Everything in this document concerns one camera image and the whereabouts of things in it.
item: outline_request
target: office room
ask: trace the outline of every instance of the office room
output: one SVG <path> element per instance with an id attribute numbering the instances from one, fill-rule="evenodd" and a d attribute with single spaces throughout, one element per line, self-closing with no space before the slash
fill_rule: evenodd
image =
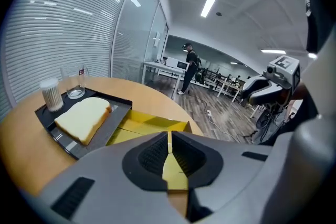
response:
<path id="1" fill-rule="evenodd" d="M 308 206 L 327 208 L 313 194 L 334 182 L 333 7 L 4 0 L 4 214 L 78 224 L 321 215 Z"/>

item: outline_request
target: ceiling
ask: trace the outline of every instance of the ceiling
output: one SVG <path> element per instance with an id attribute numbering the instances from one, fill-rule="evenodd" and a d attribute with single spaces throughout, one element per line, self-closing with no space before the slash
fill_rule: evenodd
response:
<path id="1" fill-rule="evenodd" d="M 309 63 L 305 0 L 216 0 L 203 18 L 205 1 L 169 0 L 169 33 L 214 47 L 258 72 L 279 56 L 260 52 L 264 48 L 284 49 L 303 68 Z"/>

